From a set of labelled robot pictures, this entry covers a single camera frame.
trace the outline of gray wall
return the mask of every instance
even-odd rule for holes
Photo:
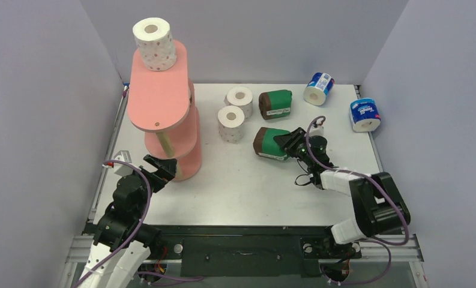
[[[408,0],[80,0],[121,77],[130,79],[131,28],[171,24],[196,82],[307,83],[327,71],[360,84]]]
[[[0,287],[56,287],[120,79],[79,1],[0,1]]]
[[[410,0],[362,94],[431,287],[476,287],[476,1]]]

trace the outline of white toilet paper roll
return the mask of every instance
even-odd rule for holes
[[[146,18],[137,22],[132,31],[147,69],[164,71],[176,63],[176,46],[169,22],[162,18]]]
[[[320,106],[333,88],[335,80],[327,73],[316,73],[303,92],[306,102]]]
[[[372,132],[381,124],[376,102],[371,98],[362,98],[349,105],[349,117],[355,132]]]
[[[236,86],[232,88],[225,96],[224,102],[226,105],[233,105],[243,110],[245,119],[252,116],[253,111],[253,94],[249,88],[243,86]]]
[[[352,129],[355,132],[372,132],[376,130],[381,124],[379,119],[363,119],[352,124]]]
[[[223,140],[236,143],[243,138],[245,114],[236,106],[226,106],[218,111],[218,133]]]

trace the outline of white label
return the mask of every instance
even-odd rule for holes
[[[266,111],[266,115],[268,115],[268,116],[278,115],[278,114],[287,113],[287,112],[290,112],[290,111],[291,111],[291,108],[288,107],[288,108]]]
[[[275,156],[275,155],[270,155],[270,154],[264,154],[264,153],[261,153],[259,152],[259,155],[260,156],[263,156],[263,157],[268,157],[268,158],[272,158],[272,159],[276,159],[276,160],[285,160],[287,158],[287,155],[285,156]]]

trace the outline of bolt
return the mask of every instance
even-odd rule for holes
[[[183,245],[181,245],[181,244],[174,245],[174,253],[179,254],[182,251],[183,251]]]
[[[353,243],[352,248],[354,249],[354,251],[356,251],[356,253],[360,252],[361,250],[360,245],[358,243]]]
[[[303,251],[305,251],[305,253],[311,253],[312,252],[312,245],[306,243],[305,245],[303,245]]]

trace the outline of pink wooden board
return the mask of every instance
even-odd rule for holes
[[[197,142],[193,150],[185,157],[179,158],[178,163],[183,172],[182,178],[174,178],[174,181],[186,180],[199,171],[202,165],[202,147],[200,146],[200,123],[199,123],[199,111],[196,108],[196,122],[197,122]]]
[[[169,136],[174,148],[174,156],[167,157],[155,133],[146,132],[144,143],[149,153],[160,159],[180,158],[186,156],[197,142],[197,108],[191,106],[188,116],[181,124],[164,132]]]
[[[174,43],[176,64],[165,71],[147,69],[139,51],[133,54],[127,110],[131,123],[140,130],[165,132],[188,115],[187,50],[181,42]]]

